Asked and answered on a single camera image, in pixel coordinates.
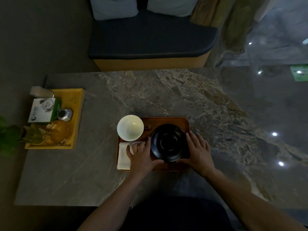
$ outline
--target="black saucer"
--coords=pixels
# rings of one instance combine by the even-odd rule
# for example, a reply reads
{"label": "black saucer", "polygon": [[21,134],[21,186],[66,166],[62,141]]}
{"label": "black saucer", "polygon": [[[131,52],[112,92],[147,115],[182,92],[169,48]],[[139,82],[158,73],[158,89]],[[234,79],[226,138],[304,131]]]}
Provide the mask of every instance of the black saucer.
{"label": "black saucer", "polygon": [[189,158],[189,149],[184,131],[176,125],[164,124],[157,127],[151,135],[153,154],[165,162]]}

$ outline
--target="forearm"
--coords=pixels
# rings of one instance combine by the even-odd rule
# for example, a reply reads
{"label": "forearm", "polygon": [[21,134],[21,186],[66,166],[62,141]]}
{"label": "forearm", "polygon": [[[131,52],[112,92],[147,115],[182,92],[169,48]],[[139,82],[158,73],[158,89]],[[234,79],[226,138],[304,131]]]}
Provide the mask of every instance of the forearm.
{"label": "forearm", "polygon": [[287,214],[238,186],[222,172],[212,171],[205,178],[247,230],[307,230]]}
{"label": "forearm", "polygon": [[142,179],[131,177],[106,199],[79,227],[78,231],[119,230]]}

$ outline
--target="wooden sofa base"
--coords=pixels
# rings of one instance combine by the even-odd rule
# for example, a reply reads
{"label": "wooden sofa base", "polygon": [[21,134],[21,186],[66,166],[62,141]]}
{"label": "wooden sofa base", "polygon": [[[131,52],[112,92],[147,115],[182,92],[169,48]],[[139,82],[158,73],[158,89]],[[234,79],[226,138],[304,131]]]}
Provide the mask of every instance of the wooden sofa base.
{"label": "wooden sofa base", "polygon": [[94,62],[101,71],[200,68],[204,66],[209,54],[210,51],[196,58],[94,59]]}

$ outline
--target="white pillow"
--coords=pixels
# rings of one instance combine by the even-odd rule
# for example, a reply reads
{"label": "white pillow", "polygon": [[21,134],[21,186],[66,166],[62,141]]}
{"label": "white pillow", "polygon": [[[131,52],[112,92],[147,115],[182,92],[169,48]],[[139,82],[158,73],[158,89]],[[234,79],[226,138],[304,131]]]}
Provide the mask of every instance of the white pillow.
{"label": "white pillow", "polygon": [[96,20],[129,18],[138,14],[137,0],[90,0]]}
{"label": "white pillow", "polygon": [[198,0],[149,0],[148,10],[154,13],[185,17],[192,14]]}

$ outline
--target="white napkin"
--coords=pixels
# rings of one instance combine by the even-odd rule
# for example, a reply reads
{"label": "white napkin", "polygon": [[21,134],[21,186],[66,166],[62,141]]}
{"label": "white napkin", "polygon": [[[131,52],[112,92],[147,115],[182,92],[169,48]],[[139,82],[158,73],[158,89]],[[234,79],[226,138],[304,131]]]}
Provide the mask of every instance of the white napkin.
{"label": "white napkin", "polygon": [[119,144],[119,156],[118,156],[117,169],[129,170],[131,168],[131,161],[126,154],[126,148],[127,148],[127,145],[129,145],[130,151],[133,154],[132,145],[134,143],[141,143],[141,142],[121,142]]}

